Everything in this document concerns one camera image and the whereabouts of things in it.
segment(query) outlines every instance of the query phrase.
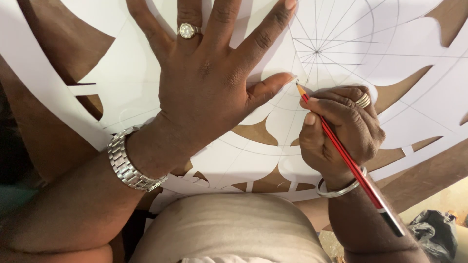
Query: floor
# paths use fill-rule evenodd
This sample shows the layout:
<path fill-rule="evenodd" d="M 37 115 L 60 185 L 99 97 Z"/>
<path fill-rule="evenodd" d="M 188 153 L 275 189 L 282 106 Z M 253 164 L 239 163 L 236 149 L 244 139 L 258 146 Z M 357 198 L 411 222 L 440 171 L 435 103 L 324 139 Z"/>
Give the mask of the floor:
<path fill-rule="evenodd" d="M 468 213 L 468 177 L 400 213 L 400 217 L 405 224 L 409 224 L 420 212 L 427 209 L 442 212 L 452 210 L 460 219 L 465 219 Z M 320 242 L 330 258 L 343 255 L 344 249 L 333 232 L 321 231 Z"/>

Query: pencil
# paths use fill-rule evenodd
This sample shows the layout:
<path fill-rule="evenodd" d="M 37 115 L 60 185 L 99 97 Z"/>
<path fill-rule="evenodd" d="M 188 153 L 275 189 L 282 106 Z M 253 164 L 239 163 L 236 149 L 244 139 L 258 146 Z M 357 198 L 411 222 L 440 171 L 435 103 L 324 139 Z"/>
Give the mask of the pencil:
<path fill-rule="evenodd" d="M 307 103 L 310 98 L 309 95 L 307 95 L 307 92 L 299 84 L 297 84 L 297 89 L 299 90 L 299 93 L 302 99 Z M 393 214 L 391 213 L 387 205 L 383 202 L 382 198 L 377 194 L 376 190 L 373 188 L 373 186 L 370 184 L 367 178 L 364 177 L 364 175 L 362 174 L 361 168 L 357 165 L 354 159 L 350 156 L 350 154 L 345 149 L 343 144 L 340 142 L 338 137 L 334 134 L 332 129 L 330 129 L 330 126 L 325 121 L 323 116 L 319 115 L 319 117 L 320 117 L 320 120 L 322 121 L 323 131 L 325 132 L 325 134 L 327 134 L 327 137 L 331 140 L 335 148 L 338 150 L 344 162 L 346 163 L 350 171 L 353 173 L 356 180 L 362 186 L 362 188 L 364 189 L 364 192 L 366 192 L 367 196 L 370 198 L 370 200 L 374 204 L 377 211 L 384 218 L 387 225 L 390 227 L 390 229 L 393 231 L 393 233 L 395 233 L 397 237 L 405 236 L 405 231 L 403 230 L 402 226 L 398 223 L 396 218 L 393 216 Z"/>

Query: forearm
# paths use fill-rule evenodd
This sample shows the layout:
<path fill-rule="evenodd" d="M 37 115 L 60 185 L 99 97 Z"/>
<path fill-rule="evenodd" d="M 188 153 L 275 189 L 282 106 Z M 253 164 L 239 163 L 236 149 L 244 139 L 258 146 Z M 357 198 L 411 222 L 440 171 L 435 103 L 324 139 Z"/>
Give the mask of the forearm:
<path fill-rule="evenodd" d="M 185 158 L 173 144 L 149 139 L 173 141 L 167 133 L 173 132 L 155 123 L 127 140 L 131 161 L 148 177 L 163 176 Z M 143 194 L 120 181 L 104 152 L 61 176 L 10 217 L 0 234 L 2 244 L 24 252 L 101 247 L 119 233 Z"/>
<path fill-rule="evenodd" d="M 327 183 L 332 188 L 339 189 L 352 179 L 353 176 L 347 174 Z M 329 218 L 349 260 L 356 258 L 359 262 L 364 262 L 368 259 L 372 262 L 371 259 L 378 258 L 382 262 L 395 262 L 397 259 L 399 262 L 429 262 L 406 228 L 406 236 L 395 236 L 360 186 L 329 200 Z"/>

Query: person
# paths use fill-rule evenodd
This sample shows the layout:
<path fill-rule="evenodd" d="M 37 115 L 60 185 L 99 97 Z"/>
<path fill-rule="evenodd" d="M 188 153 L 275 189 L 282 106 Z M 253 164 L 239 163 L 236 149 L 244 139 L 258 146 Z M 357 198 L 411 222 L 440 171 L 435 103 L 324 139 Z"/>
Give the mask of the person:
<path fill-rule="evenodd" d="M 279 73 L 246 88 L 250 71 L 288 25 L 296 0 L 279 0 L 237 49 L 229 43 L 241 0 L 216 0 L 204 35 L 179 32 L 175 41 L 145 0 L 127 0 L 127 5 L 161 65 L 161 111 L 127 136 L 124 145 L 132 165 L 150 179 L 186 162 L 293 79 Z M 177 20 L 179 26 L 201 26 L 201 0 L 178 0 Z M 365 87 L 337 87 L 301 102 L 312 111 L 300 133 L 302 157 L 322 174 L 330 192 L 347 187 L 354 177 L 325 137 L 318 114 L 363 165 L 385 139 L 373 106 L 355 103 L 367 92 Z M 104 152 L 37 194 L 4 222 L 2 262 L 112 262 L 108 243 L 145 193 L 116 173 Z M 408 231 L 402 238 L 393 234 L 361 187 L 331 198 L 329 219 L 347 262 L 429 262 Z M 131 262 L 331 261 L 310 221 L 292 203 L 261 194 L 207 194 L 167 207 L 140 240 Z"/>

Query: hand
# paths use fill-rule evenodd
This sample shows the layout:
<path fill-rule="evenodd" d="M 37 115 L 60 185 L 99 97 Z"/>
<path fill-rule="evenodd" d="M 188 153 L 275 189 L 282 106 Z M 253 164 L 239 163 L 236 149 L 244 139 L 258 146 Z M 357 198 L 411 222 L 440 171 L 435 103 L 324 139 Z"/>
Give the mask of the hand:
<path fill-rule="evenodd" d="M 385 140 L 373 105 L 363 109 L 354 103 L 364 93 L 369 95 L 364 86 L 336 87 L 312 94 L 307 104 L 300 102 L 303 108 L 313 111 L 306 115 L 299 135 L 302 158 L 322 174 L 329 188 L 342 188 L 352 179 L 352 174 L 323 132 L 318 114 L 328 121 L 358 165 L 372 159 Z"/>
<path fill-rule="evenodd" d="M 161 111 L 156 120 L 170 126 L 178 140 L 172 143 L 184 154 L 196 153 L 234 128 L 292 80 L 289 73 L 279 73 L 246 88 L 250 71 L 288 25 L 296 0 L 280 0 L 237 49 L 229 42 L 241 0 L 215 1 L 205 35 L 178 35 L 175 41 L 145 0 L 127 0 L 127 5 L 161 65 Z M 177 6 L 179 26 L 202 25 L 201 0 L 178 0 Z"/>

